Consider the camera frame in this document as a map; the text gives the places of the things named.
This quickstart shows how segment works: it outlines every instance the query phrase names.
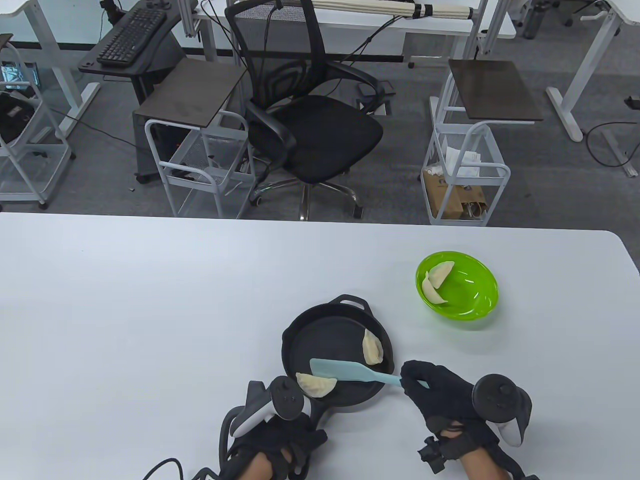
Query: mesh chair back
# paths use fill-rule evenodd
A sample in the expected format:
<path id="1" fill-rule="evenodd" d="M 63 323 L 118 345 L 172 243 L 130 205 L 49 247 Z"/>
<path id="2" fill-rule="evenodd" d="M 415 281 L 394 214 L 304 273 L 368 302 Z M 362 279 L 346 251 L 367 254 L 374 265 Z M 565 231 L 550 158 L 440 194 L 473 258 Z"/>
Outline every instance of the mesh chair back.
<path id="1" fill-rule="evenodd" d="M 240 0 L 225 16 L 262 109 L 311 92 L 326 71 L 324 43 L 311 0 Z"/>

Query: chair caster wheel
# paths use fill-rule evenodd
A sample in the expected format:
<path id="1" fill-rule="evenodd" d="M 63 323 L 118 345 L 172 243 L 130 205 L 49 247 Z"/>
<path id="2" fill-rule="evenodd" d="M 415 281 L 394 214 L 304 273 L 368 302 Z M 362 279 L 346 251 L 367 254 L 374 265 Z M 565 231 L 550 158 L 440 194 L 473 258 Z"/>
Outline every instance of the chair caster wheel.
<path id="1" fill-rule="evenodd" d="M 353 217 L 357 220 L 361 220 L 362 219 L 362 214 L 364 213 L 364 207 L 360 207 L 359 205 L 356 205 L 353 208 Z"/>

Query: black frying pan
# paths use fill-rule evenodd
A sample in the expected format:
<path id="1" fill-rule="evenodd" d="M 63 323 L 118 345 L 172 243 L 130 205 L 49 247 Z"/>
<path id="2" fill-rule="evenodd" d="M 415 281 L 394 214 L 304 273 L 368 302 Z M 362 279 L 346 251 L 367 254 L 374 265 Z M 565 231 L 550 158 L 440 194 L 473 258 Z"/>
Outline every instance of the black frying pan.
<path id="1" fill-rule="evenodd" d="M 354 307 L 343 301 L 361 305 Z M 340 295 L 300 314 L 282 334 L 282 363 L 291 378 L 296 372 L 311 373 L 311 358 L 347 360 L 366 365 L 362 353 L 364 330 L 368 329 L 382 343 L 384 360 L 368 367 L 382 373 L 394 372 L 394 354 L 385 329 L 371 312 L 369 304 L 353 295 Z M 327 396 L 312 399 L 311 421 L 317 426 L 330 407 L 352 406 L 372 398 L 383 387 L 377 381 L 339 381 Z"/>

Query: black bag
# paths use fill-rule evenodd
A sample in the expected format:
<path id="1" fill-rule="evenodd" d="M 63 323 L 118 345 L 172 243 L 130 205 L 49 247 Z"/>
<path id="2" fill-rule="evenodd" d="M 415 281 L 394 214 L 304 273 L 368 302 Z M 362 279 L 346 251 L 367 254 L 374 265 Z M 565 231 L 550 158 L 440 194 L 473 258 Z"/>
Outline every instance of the black bag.
<path id="1" fill-rule="evenodd" d="M 0 136 L 9 143 L 20 136 L 35 113 L 35 108 L 6 92 L 0 93 Z"/>

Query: spatula handle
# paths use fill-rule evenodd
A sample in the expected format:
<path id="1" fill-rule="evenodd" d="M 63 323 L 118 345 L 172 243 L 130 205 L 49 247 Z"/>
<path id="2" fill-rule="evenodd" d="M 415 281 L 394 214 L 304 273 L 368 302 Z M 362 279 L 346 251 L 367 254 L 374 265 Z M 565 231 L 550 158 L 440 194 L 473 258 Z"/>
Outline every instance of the spatula handle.
<path id="1" fill-rule="evenodd" d="M 388 373 L 376 372 L 376 381 L 388 383 L 389 385 L 395 385 L 396 387 L 402 387 L 402 384 L 400 384 L 400 377 L 396 375 L 390 375 Z M 429 388 L 429 384 L 424 380 L 418 380 L 418 383 L 420 383 L 420 385 L 425 388 Z"/>

